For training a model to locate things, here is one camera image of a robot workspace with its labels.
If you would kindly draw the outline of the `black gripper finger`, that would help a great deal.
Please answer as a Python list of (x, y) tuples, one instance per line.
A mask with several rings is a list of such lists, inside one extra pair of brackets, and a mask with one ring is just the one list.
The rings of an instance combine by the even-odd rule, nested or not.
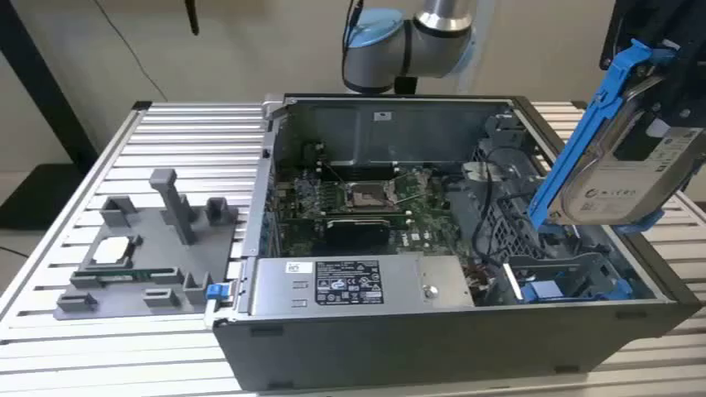
[(614, 150), (614, 158), (619, 161), (646, 160), (670, 128), (653, 112), (643, 112), (630, 124), (627, 134)]

